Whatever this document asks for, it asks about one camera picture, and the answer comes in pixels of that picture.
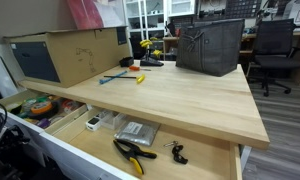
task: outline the white shelving unit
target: white shelving unit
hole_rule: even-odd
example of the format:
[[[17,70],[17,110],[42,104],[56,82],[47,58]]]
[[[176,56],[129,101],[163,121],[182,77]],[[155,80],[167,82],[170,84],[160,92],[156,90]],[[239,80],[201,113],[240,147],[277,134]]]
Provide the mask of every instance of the white shelving unit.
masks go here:
[[[166,0],[124,0],[124,4],[130,37],[144,40],[166,34]]]
[[[195,0],[168,0],[168,16],[184,16],[195,13]]]

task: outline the wooden workbench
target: wooden workbench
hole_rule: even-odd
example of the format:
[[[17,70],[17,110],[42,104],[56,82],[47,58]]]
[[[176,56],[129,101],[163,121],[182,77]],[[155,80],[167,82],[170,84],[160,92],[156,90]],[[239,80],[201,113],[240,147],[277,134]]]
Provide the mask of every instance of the wooden workbench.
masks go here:
[[[132,79],[98,83],[116,67],[70,88],[21,81],[26,88],[47,92],[97,107],[159,122],[238,144],[266,149],[269,139],[240,66],[223,77],[214,77],[165,62],[146,74],[140,85]]]
[[[147,67],[151,71],[128,72],[145,74],[139,85],[134,79],[100,85],[104,75],[127,69],[115,67],[69,88],[21,81],[28,90],[0,102],[6,106],[45,92],[93,105],[90,110],[82,106],[47,129],[9,114],[9,122],[28,132],[34,148],[53,158],[71,179],[242,179],[238,144],[266,149],[269,139],[241,66],[214,77],[164,63]],[[116,130],[86,129],[85,123],[103,108],[128,114],[133,121],[161,124],[153,144],[142,146],[158,155],[155,160],[139,158],[145,175],[114,147]],[[172,147],[163,146],[174,140],[184,145],[181,154],[189,159],[187,165],[174,162]]]

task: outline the screwdriver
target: screwdriver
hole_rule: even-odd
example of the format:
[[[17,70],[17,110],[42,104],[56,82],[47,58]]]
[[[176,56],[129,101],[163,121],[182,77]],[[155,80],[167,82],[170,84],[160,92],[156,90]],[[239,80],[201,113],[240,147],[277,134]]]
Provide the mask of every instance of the screwdriver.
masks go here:
[[[133,77],[133,76],[103,76],[103,77],[109,77],[109,78],[128,78],[128,79],[136,79],[137,84],[140,84],[146,76],[142,74],[141,76]]]
[[[143,71],[151,71],[151,69],[140,69],[140,67],[137,67],[137,66],[129,66],[129,69],[131,71],[140,71],[140,70],[143,70]]]

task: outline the white wall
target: white wall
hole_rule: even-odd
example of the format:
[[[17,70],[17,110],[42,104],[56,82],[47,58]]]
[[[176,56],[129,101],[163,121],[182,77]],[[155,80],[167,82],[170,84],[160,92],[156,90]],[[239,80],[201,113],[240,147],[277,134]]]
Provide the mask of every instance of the white wall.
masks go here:
[[[3,97],[14,95],[18,92],[2,60],[0,59],[0,93]]]

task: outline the yellow tool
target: yellow tool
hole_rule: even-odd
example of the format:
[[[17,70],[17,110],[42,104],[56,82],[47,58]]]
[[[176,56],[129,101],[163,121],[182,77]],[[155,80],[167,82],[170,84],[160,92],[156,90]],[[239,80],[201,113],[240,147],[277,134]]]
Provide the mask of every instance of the yellow tool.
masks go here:
[[[151,40],[151,41],[155,41],[155,40],[158,40],[158,38],[156,38],[156,37],[151,37],[150,40]]]
[[[131,77],[131,76],[120,76],[120,77],[117,77],[117,76],[104,76],[104,77],[110,77],[110,78],[116,77],[116,78],[136,79],[137,80],[137,84],[140,84],[146,78],[146,75],[142,74],[141,76],[137,76],[137,77]]]
[[[140,45],[141,45],[141,47],[146,48],[147,46],[152,45],[152,42],[150,40],[146,39],[146,40],[141,41]]]
[[[137,156],[143,156],[149,159],[155,159],[157,158],[157,154],[152,153],[152,152],[147,152],[147,151],[143,151],[141,150],[137,145],[134,145],[128,141],[124,141],[121,139],[115,139],[113,140],[114,145],[117,147],[117,149],[119,150],[119,152],[130,162],[132,162],[134,164],[134,166],[136,167],[136,170],[138,171],[138,173],[140,174],[144,174],[143,168],[141,166],[141,164],[139,163]]]
[[[153,54],[157,57],[157,58],[160,58],[160,54],[162,53],[162,51],[159,51],[159,50],[154,50],[153,51]]]

